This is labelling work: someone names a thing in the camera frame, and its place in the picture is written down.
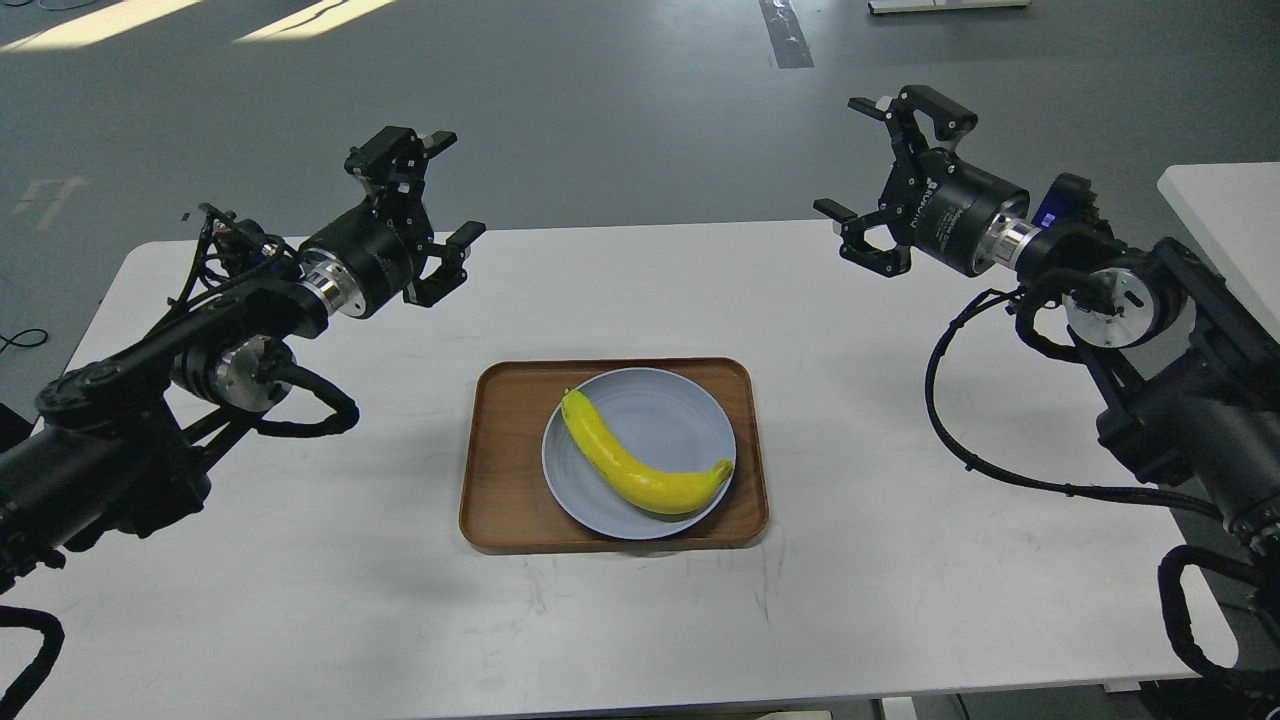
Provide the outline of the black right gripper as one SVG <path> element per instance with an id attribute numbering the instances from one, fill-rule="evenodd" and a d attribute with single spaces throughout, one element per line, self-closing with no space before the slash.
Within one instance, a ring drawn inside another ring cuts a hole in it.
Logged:
<path id="1" fill-rule="evenodd" d="M 835 223 L 840 256 L 887 278 L 910 272 L 909 246 L 966 277 L 989 269 L 995 261 L 980 247 L 986 232 L 1000 213 L 1023 218 L 1030 195 L 957 156 L 977 113 L 927 85 L 906 85 L 878 101 L 851 97 L 847 106 L 884 126 L 893 161 L 881 209 L 859 215 L 832 199 L 813 202 Z M 890 228 L 892 249 L 867 241 L 881 225 Z"/>

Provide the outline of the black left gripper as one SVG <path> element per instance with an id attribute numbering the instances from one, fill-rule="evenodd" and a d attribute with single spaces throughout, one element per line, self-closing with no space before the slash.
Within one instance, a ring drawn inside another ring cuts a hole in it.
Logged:
<path id="1" fill-rule="evenodd" d="M 396 295 L 434 307 L 466 282 L 465 261 L 486 224 L 465 222 L 444 243 L 434 243 L 422 202 L 428 164 L 457 142 L 457 133 L 447 129 L 421 136 L 385 126 L 349 150 L 344 170 L 361 183 L 366 199 L 300 249 L 303 282 L 329 314 L 367 319 Z M 422 278 L 430 258 L 440 264 Z"/>

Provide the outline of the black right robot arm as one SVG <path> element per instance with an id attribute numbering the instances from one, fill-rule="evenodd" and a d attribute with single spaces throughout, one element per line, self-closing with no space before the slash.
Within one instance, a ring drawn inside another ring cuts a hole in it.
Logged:
<path id="1" fill-rule="evenodd" d="M 1248 587 L 1248 612 L 1277 639 L 1277 337 L 1179 240 L 1148 250 L 1119 240 L 1085 177 L 1057 176 L 1033 208 L 1021 186 L 961 159 L 978 118 L 940 91 L 906 85 L 847 104 L 886 128 L 893 158 L 873 211 L 814 201 L 835 224 L 840 256 L 886 278 L 908 273 L 914 252 L 969 278 L 992 266 L 1016 277 L 1012 290 L 979 292 L 931 351 L 923 393 L 940 442 L 969 471 L 1005 484 L 1219 523 L 1239 557 L 1179 544 L 1158 565 L 1165 632 L 1197 676 L 1275 705 L 1276 669 L 1221 665 L 1197 642 L 1181 579 L 1197 568 Z M 941 363 L 960 329 L 1000 304 L 1028 348 L 1087 370 L 1103 400 L 1098 442 L 1133 487 L 1037 480 L 946 428 Z"/>

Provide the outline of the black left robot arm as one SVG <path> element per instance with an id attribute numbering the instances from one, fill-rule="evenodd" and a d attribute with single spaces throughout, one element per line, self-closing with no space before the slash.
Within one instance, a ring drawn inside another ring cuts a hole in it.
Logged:
<path id="1" fill-rule="evenodd" d="M 145 538 L 204 509 L 209 471 L 247 434 L 339 436 L 357 404 L 298 364 L 342 313 L 366 319 L 394 296 L 430 307 L 467 279 L 484 233 L 436 242 L 428 164 L 456 143 L 388 126 L 349 151 L 362 200 L 300 246 L 205 204 L 186 282 L 137 343 L 46 384 L 42 427 L 3 454 L 3 589 L 110 530 Z"/>

